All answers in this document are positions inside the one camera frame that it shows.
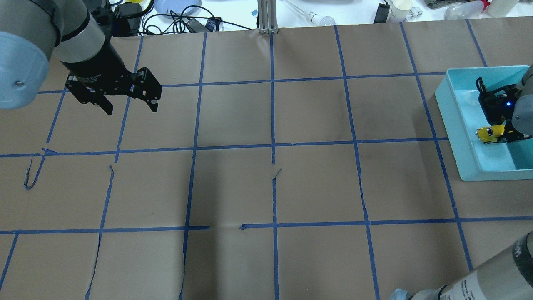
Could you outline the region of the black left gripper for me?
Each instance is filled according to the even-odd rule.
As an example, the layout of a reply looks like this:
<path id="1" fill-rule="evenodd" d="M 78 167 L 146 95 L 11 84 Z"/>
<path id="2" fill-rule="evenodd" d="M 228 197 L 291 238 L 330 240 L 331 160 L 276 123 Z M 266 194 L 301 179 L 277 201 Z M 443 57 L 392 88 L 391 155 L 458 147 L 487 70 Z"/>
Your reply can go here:
<path id="1" fill-rule="evenodd" d="M 158 112 L 162 86 L 148 68 L 130 72 L 110 42 L 104 42 L 99 52 L 82 62 L 64 62 L 69 70 L 65 87 L 81 104 L 91 103 L 111 115 L 114 106 L 106 95 L 127 95 L 147 103 Z"/>

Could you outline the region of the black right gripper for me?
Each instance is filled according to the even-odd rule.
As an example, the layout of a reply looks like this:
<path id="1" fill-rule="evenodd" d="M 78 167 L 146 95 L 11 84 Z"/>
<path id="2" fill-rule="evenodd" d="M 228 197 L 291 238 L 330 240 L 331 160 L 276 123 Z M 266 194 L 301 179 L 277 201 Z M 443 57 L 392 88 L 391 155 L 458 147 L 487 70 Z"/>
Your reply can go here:
<path id="1" fill-rule="evenodd" d="M 518 101 L 516 84 L 509 84 L 493 91 L 487 90 L 482 77 L 477 78 L 478 102 L 489 123 L 487 143 L 507 143 L 526 140 L 526 135 L 514 128 L 511 122 Z"/>

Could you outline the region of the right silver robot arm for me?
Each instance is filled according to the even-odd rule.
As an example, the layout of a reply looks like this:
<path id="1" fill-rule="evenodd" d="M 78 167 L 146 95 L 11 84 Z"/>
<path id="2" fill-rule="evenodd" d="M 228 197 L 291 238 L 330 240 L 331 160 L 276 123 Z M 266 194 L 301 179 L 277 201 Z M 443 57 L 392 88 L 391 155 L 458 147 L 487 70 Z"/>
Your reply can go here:
<path id="1" fill-rule="evenodd" d="M 532 67 L 452 68 L 435 93 L 465 182 L 532 178 Z M 437 289 L 391 300 L 531 300 L 532 233 Z"/>

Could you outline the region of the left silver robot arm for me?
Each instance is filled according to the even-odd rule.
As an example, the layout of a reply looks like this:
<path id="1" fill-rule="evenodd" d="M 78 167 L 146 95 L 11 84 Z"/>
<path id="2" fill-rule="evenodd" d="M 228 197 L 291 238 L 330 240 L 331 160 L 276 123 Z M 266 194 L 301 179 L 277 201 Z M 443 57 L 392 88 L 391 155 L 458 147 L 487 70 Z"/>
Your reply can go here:
<path id="1" fill-rule="evenodd" d="M 129 71 L 110 42 L 115 23 L 145 11 L 90 11 L 82 0 L 2 0 L 0 6 L 2 110 L 34 101 L 55 56 L 69 70 L 65 87 L 80 104 L 110 115 L 114 107 L 107 96 L 125 95 L 158 111 L 161 84 L 148 68 Z"/>

